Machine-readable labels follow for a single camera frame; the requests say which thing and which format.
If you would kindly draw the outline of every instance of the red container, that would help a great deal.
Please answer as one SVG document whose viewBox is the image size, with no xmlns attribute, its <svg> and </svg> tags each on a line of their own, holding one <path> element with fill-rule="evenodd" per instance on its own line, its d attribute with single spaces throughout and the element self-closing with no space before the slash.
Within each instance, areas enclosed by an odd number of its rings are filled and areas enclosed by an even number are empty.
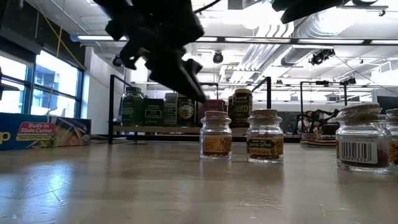
<svg viewBox="0 0 398 224">
<path fill-rule="evenodd" d="M 208 100 L 205 104 L 205 111 L 224 111 L 224 100 Z"/>
</svg>

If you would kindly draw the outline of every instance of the blue box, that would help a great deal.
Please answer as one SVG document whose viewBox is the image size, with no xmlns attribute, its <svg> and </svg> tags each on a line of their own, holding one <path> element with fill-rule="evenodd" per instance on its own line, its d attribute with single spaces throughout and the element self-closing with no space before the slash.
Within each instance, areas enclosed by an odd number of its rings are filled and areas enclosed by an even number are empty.
<svg viewBox="0 0 398 224">
<path fill-rule="evenodd" d="M 0 113 L 0 150 L 90 144 L 91 120 Z"/>
</svg>

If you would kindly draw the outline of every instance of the table surface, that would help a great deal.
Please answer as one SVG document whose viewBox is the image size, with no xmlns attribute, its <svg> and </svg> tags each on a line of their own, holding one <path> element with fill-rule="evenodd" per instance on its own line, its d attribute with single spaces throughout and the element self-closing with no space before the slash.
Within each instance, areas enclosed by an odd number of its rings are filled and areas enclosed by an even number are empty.
<svg viewBox="0 0 398 224">
<path fill-rule="evenodd" d="M 285 144 L 284 164 L 199 160 L 197 143 L 0 152 L 0 223 L 398 223 L 398 175 Z"/>
</svg>

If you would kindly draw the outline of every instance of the fluorescent light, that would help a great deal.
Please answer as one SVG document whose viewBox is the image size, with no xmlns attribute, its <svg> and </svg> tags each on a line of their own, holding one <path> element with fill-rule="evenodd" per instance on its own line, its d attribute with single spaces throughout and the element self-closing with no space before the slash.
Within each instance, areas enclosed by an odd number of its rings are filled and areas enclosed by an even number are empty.
<svg viewBox="0 0 398 224">
<path fill-rule="evenodd" d="M 371 44 L 398 44 L 398 40 L 372 40 Z"/>
<path fill-rule="evenodd" d="M 300 44 L 362 44 L 363 40 L 340 40 L 340 39 L 300 39 Z"/>
<path fill-rule="evenodd" d="M 197 42 L 216 42 L 217 37 L 200 37 Z"/>
<path fill-rule="evenodd" d="M 294 49 L 333 49 L 333 46 L 325 45 L 293 45 Z"/>
<path fill-rule="evenodd" d="M 289 43 L 290 39 L 273 39 L 273 38 L 255 38 L 255 37 L 227 37 L 225 38 L 227 42 L 265 42 L 265 43 Z"/>
<path fill-rule="evenodd" d="M 219 83 L 219 86 L 249 86 L 251 84 L 246 83 Z"/>
<path fill-rule="evenodd" d="M 84 41 L 114 41 L 111 36 L 108 35 L 78 35 L 79 40 Z M 127 38 L 122 37 L 121 41 L 127 41 Z"/>
</svg>

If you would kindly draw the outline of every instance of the window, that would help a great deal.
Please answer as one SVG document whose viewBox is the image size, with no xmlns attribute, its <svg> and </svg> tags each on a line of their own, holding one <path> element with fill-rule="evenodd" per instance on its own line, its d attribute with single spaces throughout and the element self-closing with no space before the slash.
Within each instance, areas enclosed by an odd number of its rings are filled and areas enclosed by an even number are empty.
<svg viewBox="0 0 398 224">
<path fill-rule="evenodd" d="M 77 95 L 78 70 L 41 51 L 36 57 L 35 84 L 53 88 L 71 96 Z"/>
<path fill-rule="evenodd" d="M 0 112 L 80 117 L 82 71 L 44 51 L 36 58 L 35 71 L 2 56 L 0 66 L 2 83 L 20 89 L 3 92 Z"/>
<path fill-rule="evenodd" d="M 33 91 L 31 114 L 34 115 L 56 115 L 67 118 L 75 117 L 76 101 L 71 98 L 58 95 L 50 95 L 46 91 Z"/>
<path fill-rule="evenodd" d="M 0 112 L 21 113 L 24 102 L 25 87 L 20 84 L 2 80 L 1 83 L 17 87 L 20 91 L 4 91 L 0 100 Z"/>
<path fill-rule="evenodd" d="M 23 63 L 13 61 L 11 59 L 0 56 L 0 67 L 3 74 L 17 78 L 19 80 L 26 79 L 27 66 Z"/>
</svg>

